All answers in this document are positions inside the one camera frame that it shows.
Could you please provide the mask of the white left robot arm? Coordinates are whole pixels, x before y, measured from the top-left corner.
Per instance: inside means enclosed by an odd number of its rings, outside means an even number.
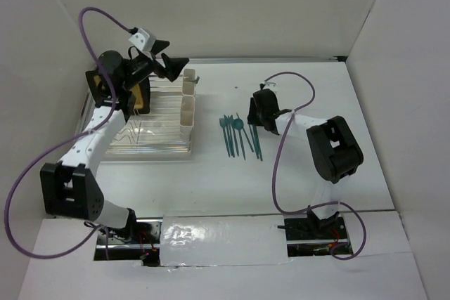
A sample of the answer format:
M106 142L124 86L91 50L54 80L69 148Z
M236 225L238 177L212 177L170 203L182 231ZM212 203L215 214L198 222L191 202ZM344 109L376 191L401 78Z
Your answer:
M47 214L81 219L105 226L123 243L133 242L139 226L133 209L117 206L104 198L96 173L114 137L134 114L133 88L152 74L176 80L188 58L153 56L139 52L124 58L118 51L103 52L100 66L86 72L86 80L96 101L91 121L83 136L56 163L40 170L44 208Z

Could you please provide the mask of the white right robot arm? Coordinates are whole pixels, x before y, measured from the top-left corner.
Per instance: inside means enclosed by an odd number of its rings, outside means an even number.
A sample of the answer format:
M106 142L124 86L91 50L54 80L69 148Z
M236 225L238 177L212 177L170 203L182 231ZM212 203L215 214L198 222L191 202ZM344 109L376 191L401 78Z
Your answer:
M356 173L364 156L344 117L329 119L300 115L294 110L280 109L276 94L270 89L253 93L250 99L249 122L263 126L266 131L281 136L271 178L271 193L275 207L282 214L295 215L299 211L283 211L276 198L278 165L288 136L308 142L309 153L316 170L316 194L313 205L307 207L308 233L322 238L330 232L338 217L342 184L340 181Z

